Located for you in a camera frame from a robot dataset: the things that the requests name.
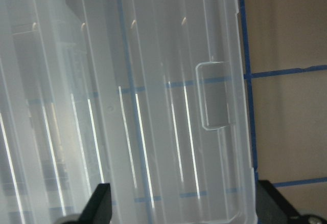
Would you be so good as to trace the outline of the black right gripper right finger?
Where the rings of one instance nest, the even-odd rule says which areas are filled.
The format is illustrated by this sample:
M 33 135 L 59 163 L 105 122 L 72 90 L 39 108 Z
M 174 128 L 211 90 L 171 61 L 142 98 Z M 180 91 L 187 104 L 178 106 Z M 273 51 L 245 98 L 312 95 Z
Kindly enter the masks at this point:
M 260 223 L 307 223 L 306 219 L 268 180 L 258 180 L 255 205 Z

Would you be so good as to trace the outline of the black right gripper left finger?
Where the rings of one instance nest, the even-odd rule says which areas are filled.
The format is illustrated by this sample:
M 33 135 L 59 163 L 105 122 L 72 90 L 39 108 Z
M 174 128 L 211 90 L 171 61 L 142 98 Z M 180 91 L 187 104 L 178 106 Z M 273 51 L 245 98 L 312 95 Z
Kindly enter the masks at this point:
M 98 184 L 76 223 L 109 224 L 112 218 L 110 183 Z

